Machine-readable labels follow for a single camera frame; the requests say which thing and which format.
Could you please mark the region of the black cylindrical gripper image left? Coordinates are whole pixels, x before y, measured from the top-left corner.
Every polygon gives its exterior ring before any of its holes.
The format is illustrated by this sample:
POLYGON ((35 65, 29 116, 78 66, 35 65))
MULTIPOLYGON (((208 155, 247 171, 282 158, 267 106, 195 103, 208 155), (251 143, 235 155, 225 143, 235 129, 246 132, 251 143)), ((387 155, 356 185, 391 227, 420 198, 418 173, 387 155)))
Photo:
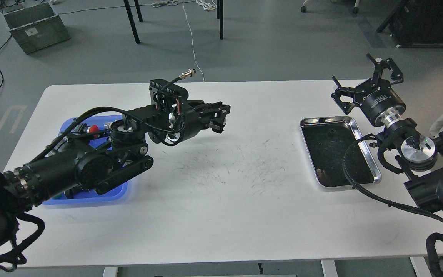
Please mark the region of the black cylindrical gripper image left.
POLYGON ((171 144, 178 144, 196 136, 200 131, 210 128, 221 134, 226 125, 226 115, 231 111, 230 105, 223 102, 207 103, 204 101, 186 101, 182 106, 184 121, 183 131, 168 135, 171 144))

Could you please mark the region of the black robot arm image left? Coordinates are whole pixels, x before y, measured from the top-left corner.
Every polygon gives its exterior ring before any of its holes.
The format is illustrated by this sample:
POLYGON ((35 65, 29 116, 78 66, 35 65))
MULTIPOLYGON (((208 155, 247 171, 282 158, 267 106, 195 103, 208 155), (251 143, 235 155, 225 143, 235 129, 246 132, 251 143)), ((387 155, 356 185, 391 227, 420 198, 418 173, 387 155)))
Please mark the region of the black robot arm image left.
POLYGON ((96 107, 73 119, 41 153, 12 171, 0 172, 0 269, 13 272, 27 262, 23 251, 44 232, 42 219, 28 212, 44 201, 81 187, 105 194, 149 170, 146 137, 174 147, 212 129, 222 133, 231 107, 189 100, 174 80, 150 81, 151 104, 129 111, 96 107))

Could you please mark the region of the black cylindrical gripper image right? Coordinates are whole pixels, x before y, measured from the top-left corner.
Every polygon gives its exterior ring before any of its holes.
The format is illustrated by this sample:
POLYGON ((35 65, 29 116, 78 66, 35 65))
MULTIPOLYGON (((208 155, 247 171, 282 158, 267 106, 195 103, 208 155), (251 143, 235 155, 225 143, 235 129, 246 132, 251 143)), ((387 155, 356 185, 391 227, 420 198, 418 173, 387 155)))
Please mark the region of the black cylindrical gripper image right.
POLYGON ((383 115, 385 112, 398 112, 399 115, 402 115, 406 110, 405 103, 391 87, 403 83, 404 75, 392 58, 378 61, 369 53, 366 54, 366 57, 375 67, 373 76, 355 88, 341 86, 337 78, 332 76, 337 88, 331 98, 344 113, 350 113, 354 107, 359 107, 374 127, 380 127, 384 125, 382 119, 385 118, 383 115), (392 82, 383 79, 384 70, 391 72, 392 82), (352 101, 343 102, 341 97, 350 97, 352 101))

